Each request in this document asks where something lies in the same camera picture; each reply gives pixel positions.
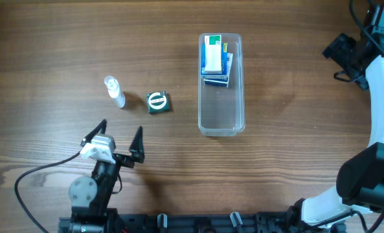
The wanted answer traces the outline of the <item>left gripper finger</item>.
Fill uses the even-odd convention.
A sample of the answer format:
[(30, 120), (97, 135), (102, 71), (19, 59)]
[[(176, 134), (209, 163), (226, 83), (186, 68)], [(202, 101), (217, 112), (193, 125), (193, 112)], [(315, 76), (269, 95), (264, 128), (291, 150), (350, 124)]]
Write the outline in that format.
[(145, 160), (144, 154), (144, 143), (143, 143), (143, 128), (139, 126), (135, 137), (130, 145), (129, 152), (131, 153), (131, 158), (135, 162), (143, 163)]
[(91, 132), (89, 132), (81, 141), (80, 145), (85, 146), (87, 143), (90, 143), (93, 137), (98, 134), (104, 134), (106, 132), (107, 128), (107, 120), (103, 119), (95, 129), (93, 129)]

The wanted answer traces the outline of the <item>blue medicine box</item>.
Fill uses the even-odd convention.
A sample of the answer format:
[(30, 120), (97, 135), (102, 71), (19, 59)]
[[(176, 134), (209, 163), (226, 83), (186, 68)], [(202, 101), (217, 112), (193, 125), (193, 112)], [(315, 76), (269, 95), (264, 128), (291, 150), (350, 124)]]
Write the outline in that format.
[(227, 47), (226, 43), (221, 43), (221, 72), (220, 73), (210, 73), (205, 70), (207, 59), (205, 55), (205, 44), (201, 44), (201, 77), (203, 79), (220, 79), (224, 80), (227, 77)]

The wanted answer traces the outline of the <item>green Zam-Buk ointment box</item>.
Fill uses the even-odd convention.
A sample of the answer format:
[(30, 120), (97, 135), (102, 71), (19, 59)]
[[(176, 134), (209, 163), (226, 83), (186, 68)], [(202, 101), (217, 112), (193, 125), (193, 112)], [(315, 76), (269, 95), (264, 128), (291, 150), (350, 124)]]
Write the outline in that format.
[(170, 110), (170, 102), (166, 91), (158, 91), (148, 93), (146, 95), (146, 102), (149, 114), (164, 113)]

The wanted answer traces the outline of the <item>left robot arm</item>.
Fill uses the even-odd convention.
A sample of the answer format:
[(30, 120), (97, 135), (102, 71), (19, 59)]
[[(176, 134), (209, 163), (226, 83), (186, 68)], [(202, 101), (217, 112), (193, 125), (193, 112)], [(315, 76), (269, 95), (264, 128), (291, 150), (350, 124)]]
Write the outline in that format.
[(107, 120), (101, 121), (81, 141), (79, 155), (96, 161), (90, 176), (75, 179), (69, 187), (71, 217), (58, 224), (59, 232), (126, 232), (118, 210), (109, 208), (115, 183), (121, 182), (120, 169), (133, 168), (145, 160), (143, 128), (140, 126), (130, 145), (130, 155), (115, 151), (115, 139), (106, 134)]

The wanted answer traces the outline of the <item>white green medicine box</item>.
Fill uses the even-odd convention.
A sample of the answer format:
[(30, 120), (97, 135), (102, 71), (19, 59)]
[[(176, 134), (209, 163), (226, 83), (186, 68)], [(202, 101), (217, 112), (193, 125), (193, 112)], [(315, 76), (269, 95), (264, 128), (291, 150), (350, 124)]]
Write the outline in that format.
[(221, 35), (205, 36), (205, 72), (221, 72)]

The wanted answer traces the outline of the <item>Hansaplast plaster box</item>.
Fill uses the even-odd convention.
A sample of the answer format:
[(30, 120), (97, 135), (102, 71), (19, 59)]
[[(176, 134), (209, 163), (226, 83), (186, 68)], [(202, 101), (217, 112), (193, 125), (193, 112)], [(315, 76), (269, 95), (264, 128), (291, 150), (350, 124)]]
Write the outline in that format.
[(203, 77), (204, 84), (215, 86), (215, 87), (228, 87), (232, 62), (233, 62), (233, 53), (228, 53), (227, 61), (226, 61), (226, 75), (224, 76), (224, 78), (215, 78), (212, 75), (206, 75), (205, 78)]

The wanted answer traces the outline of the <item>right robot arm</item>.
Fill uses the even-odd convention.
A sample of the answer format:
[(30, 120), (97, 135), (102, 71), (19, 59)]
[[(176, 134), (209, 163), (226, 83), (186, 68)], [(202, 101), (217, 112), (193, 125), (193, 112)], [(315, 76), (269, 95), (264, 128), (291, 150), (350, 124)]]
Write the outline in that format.
[(370, 92), (371, 132), (366, 149), (340, 168), (335, 186), (318, 196), (300, 199), (281, 215), (286, 232), (342, 232), (345, 219), (358, 216), (364, 232), (374, 232), (384, 220), (384, 4), (368, 2), (364, 21), (349, 12), (360, 39), (340, 34), (323, 51), (335, 61), (348, 83)]

